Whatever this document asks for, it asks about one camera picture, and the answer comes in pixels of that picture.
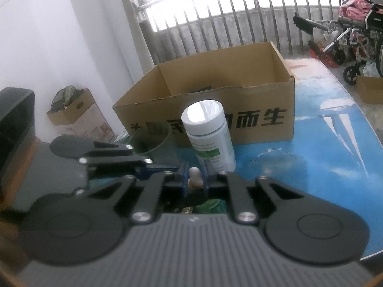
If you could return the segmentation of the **wheelchair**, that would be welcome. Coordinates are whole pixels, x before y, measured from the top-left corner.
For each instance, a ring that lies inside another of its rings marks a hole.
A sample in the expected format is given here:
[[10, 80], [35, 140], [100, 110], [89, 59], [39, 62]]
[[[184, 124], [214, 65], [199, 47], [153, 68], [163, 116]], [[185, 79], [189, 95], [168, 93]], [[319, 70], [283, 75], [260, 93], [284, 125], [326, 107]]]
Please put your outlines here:
[[379, 77], [382, 76], [382, 5], [373, 3], [364, 20], [358, 21], [341, 17], [314, 21], [304, 19], [297, 13], [293, 16], [294, 25], [303, 32], [314, 35], [319, 29], [328, 34], [330, 43], [320, 47], [313, 41], [308, 45], [316, 58], [337, 66], [344, 64], [347, 55], [355, 61], [344, 70], [344, 81], [353, 86], [361, 75], [363, 63], [373, 63]]

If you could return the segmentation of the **small floor cardboard box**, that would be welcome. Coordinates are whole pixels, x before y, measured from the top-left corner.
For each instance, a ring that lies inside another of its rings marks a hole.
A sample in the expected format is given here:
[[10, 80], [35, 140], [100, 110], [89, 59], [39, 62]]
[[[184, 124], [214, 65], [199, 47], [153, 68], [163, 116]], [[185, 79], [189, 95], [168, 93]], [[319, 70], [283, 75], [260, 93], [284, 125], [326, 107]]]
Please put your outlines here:
[[357, 76], [356, 91], [365, 104], [383, 104], [382, 77]]

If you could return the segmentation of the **printed cardboard box on floor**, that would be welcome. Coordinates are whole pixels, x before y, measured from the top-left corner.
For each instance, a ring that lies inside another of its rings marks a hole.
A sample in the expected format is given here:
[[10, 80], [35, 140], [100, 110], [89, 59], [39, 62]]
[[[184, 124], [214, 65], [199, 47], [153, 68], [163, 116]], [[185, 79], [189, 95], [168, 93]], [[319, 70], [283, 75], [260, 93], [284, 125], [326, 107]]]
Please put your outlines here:
[[60, 135], [86, 137], [94, 141], [111, 141], [115, 133], [102, 114], [90, 90], [81, 94], [62, 110], [47, 112], [48, 119]]

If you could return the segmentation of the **bag in floor box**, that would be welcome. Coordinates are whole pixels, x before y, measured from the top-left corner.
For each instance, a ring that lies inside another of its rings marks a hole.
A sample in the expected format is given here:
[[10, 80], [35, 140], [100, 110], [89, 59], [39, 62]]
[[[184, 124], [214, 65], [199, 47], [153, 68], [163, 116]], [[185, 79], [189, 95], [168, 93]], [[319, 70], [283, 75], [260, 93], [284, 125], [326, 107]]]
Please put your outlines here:
[[77, 89], [75, 86], [66, 86], [59, 90], [51, 102], [51, 111], [53, 113], [62, 111], [71, 105], [80, 95], [84, 89]]

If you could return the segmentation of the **green dropper bottle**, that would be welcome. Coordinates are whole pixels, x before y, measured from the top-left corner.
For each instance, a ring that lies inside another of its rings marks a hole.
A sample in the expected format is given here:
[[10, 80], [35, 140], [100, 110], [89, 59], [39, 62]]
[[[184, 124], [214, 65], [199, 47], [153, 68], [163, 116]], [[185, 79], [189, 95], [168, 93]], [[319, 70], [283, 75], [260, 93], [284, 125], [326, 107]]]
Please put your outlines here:
[[206, 199], [203, 196], [204, 181], [199, 168], [188, 170], [186, 200], [169, 202], [163, 207], [166, 213], [186, 215], [209, 215], [226, 213], [226, 202], [221, 199]]

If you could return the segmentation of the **clear glass cup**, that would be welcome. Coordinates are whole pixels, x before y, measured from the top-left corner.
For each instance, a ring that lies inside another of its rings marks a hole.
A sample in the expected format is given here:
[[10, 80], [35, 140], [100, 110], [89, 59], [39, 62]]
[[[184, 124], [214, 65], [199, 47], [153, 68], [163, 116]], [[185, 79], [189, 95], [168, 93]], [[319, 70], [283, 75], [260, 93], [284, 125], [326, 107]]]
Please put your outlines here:
[[133, 152], [148, 157], [154, 164], [178, 167], [177, 144], [168, 122], [148, 122], [129, 136]]

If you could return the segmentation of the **large cardboard box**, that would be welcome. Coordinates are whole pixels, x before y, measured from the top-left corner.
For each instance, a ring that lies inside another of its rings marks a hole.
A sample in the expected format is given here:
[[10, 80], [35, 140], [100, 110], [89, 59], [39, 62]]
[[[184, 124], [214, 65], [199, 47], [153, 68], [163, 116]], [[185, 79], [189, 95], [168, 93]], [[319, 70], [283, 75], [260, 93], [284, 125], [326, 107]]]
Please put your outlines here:
[[182, 112], [201, 100], [224, 109], [234, 144], [290, 141], [295, 77], [272, 42], [211, 50], [152, 68], [113, 107], [129, 133], [166, 121], [179, 147], [190, 146]]

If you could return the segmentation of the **white supplement bottle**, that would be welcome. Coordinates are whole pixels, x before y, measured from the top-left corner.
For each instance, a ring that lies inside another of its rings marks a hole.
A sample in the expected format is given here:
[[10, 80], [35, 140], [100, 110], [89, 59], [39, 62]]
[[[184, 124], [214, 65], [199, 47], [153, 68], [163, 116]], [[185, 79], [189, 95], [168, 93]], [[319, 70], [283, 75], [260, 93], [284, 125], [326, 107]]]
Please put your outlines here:
[[234, 148], [220, 102], [195, 102], [183, 111], [181, 121], [201, 164], [209, 160], [218, 172], [235, 170]]

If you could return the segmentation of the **pink clothes pile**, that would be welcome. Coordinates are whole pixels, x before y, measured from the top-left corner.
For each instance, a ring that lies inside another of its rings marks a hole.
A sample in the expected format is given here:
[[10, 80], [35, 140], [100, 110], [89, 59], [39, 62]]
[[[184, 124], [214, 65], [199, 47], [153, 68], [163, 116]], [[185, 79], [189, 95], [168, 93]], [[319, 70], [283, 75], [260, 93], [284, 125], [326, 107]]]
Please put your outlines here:
[[371, 10], [372, 5], [373, 2], [370, 0], [344, 0], [340, 5], [338, 15], [362, 21]]

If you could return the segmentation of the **metal balcony railing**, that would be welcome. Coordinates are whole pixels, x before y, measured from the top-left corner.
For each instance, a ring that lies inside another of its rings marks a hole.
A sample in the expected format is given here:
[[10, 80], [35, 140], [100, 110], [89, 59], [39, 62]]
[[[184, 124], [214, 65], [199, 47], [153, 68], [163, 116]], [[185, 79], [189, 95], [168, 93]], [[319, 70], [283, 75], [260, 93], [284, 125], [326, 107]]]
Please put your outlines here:
[[331, 20], [343, 0], [132, 0], [155, 64], [209, 50], [272, 42], [298, 55], [309, 37], [293, 16]]

